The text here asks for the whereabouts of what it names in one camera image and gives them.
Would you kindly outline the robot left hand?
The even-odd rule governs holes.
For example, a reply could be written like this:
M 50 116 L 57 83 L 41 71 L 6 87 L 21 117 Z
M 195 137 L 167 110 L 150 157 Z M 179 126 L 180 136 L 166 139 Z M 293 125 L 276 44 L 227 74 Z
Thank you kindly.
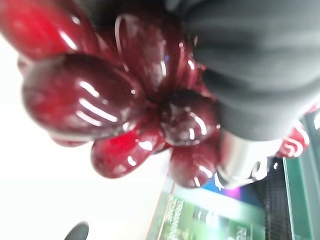
M 320 96 L 317 0 L 161 0 L 197 37 L 193 55 L 218 99 L 226 189 L 256 180 L 254 165 L 276 153 Z

